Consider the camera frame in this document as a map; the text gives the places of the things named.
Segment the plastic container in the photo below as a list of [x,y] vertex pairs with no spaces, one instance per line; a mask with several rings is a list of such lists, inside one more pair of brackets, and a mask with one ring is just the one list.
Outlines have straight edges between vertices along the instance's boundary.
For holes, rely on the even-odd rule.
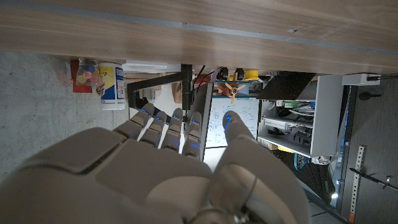
[[254,81],[259,79],[259,71],[257,69],[246,70],[244,74],[245,81]]
[[96,60],[79,58],[79,69],[76,75],[76,85],[99,86],[101,85]]
[[124,82],[122,65],[116,63],[99,63],[99,76],[102,84],[99,87],[102,110],[123,110]]

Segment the cable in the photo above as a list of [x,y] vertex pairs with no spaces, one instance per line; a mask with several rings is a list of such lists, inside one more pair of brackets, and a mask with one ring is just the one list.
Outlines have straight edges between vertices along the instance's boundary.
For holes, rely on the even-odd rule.
[[202,79],[202,80],[200,81],[199,86],[198,86],[198,88],[197,88],[197,93],[198,93],[199,87],[200,87],[200,85],[203,83],[203,81],[204,81],[205,79],[207,79],[207,77],[209,77],[209,75],[213,74],[215,71],[217,71],[218,69],[221,69],[221,68],[222,68],[222,67],[217,68],[216,70],[210,72],[204,79]]
[[195,82],[197,82],[197,80],[198,80],[198,78],[199,78],[199,76],[201,75],[201,73],[203,72],[203,69],[205,69],[205,67],[206,67],[206,65],[204,65],[204,66],[202,66],[202,68],[201,68],[201,70],[200,70],[200,72],[199,72],[199,74],[198,74],[198,76],[192,81],[192,91],[191,91],[191,99],[192,99],[192,103],[193,103],[193,101],[195,100],[195,94],[193,94],[194,93],[194,91],[195,91],[195,89],[194,89],[194,87],[195,87]]
[[385,77],[367,77],[367,81],[378,81],[378,80],[385,80],[385,79],[393,79],[393,78],[398,78],[398,75],[392,75],[392,76],[385,76]]

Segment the blue light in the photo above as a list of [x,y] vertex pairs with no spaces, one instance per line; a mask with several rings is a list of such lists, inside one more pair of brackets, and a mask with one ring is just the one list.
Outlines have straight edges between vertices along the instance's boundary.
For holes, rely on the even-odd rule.
[[195,147],[197,149],[200,149],[200,146],[198,146],[197,144],[191,144],[192,147]]

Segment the whiteboard writing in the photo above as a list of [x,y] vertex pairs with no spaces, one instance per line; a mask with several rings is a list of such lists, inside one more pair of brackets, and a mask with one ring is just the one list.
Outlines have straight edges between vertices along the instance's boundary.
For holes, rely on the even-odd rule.
[[206,147],[227,146],[223,127],[223,116],[227,111],[235,111],[257,138],[257,123],[259,100],[255,98],[235,99],[231,104],[230,98],[213,98],[211,102],[209,126],[206,137]]

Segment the robotic hand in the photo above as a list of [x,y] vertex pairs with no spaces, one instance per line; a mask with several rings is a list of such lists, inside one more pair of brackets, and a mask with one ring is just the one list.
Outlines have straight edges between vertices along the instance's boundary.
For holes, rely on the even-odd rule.
[[178,153],[182,110],[158,149],[165,113],[139,141],[154,107],[114,131],[92,128],[32,156],[0,185],[4,223],[310,223],[293,173],[224,115],[226,148],[214,173],[200,160],[201,115]]

